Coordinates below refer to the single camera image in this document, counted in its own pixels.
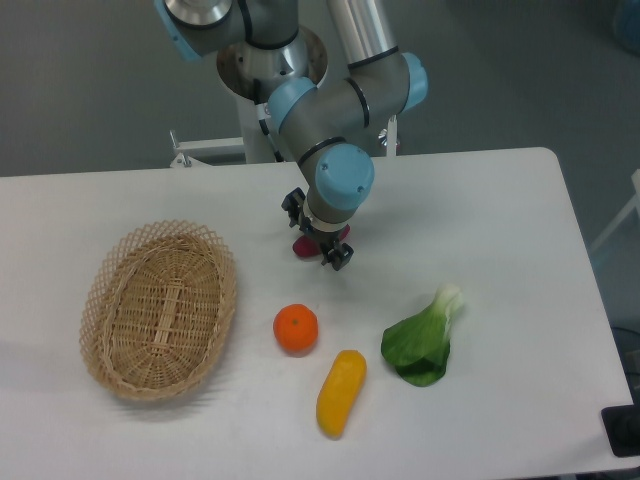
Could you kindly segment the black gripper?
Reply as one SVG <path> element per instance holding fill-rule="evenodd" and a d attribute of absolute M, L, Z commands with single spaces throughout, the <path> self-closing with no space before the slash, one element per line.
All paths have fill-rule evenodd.
<path fill-rule="evenodd" d="M 341 242 L 345 238 L 345 228 L 325 232 L 313 227 L 311 219 L 304 213 L 305 199 L 304 192 L 297 187 L 288 193 L 281 203 L 282 210 L 287 213 L 289 227 L 297 227 L 302 232 L 299 238 L 299 252 L 322 253 L 321 264 L 330 265 L 334 271 L 340 271 L 354 254 L 349 244 Z"/>

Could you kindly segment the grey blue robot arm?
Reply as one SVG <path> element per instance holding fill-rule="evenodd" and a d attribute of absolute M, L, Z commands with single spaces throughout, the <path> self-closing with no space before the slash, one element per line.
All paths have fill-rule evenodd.
<path fill-rule="evenodd" d="M 232 54 L 237 91 L 256 105 L 274 157 L 294 161 L 307 182 L 282 203 L 301 231 L 295 252 L 344 267 L 353 255 L 350 220 L 374 181 L 371 157 L 347 136 L 415 107 L 428 92 L 421 61 L 399 50 L 383 4 L 329 3 L 349 71 L 330 87 L 312 78 L 323 60 L 307 49 L 294 1 L 158 1 L 155 9 L 185 59 Z"/>

